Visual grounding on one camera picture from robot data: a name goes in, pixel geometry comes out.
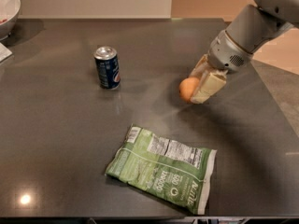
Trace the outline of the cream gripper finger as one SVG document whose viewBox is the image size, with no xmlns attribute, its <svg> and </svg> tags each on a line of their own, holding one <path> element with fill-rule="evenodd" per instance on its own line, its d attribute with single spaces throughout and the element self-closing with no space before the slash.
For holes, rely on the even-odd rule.
<svg viewBox="0 0 299 224">
<path fill-rule="evenodd" d="M 200 77 L 199 85 L 195 88 L 190 101 L 202 104 L 226 85 L 226 73 L 218 70 L 205 71 Z"/>
<path fill-rule="evenodd" d="M 206 70 L 207 65 L 207 55 L 204 54 L 193 70 L 190 72 L 189 77 L 197 77 L 200 78 L 204 71 Z"/>
</svg>

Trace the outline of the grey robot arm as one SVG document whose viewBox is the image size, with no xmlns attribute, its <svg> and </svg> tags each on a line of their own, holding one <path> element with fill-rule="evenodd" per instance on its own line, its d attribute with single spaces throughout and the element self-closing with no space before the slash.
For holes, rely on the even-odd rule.
<svg viewBox="0 0 299 224">
<path fill-rule="evenodd" d="M 299 0 L 254 0 L 220 31 L 193 68 L 196 80 L 187 100 L 201 104 L 226 84 L 226 74 L 249 63 L 266 42 L 299 26 Z"/>
</svg>

